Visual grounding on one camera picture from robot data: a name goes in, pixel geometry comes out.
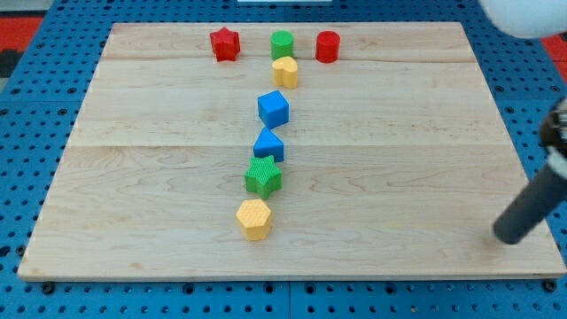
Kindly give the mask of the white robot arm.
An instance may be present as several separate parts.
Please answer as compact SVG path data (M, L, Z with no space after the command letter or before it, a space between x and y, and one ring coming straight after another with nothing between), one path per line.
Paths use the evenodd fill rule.
M502 33L535 39L566 32L566 0L479 0L491 23Z

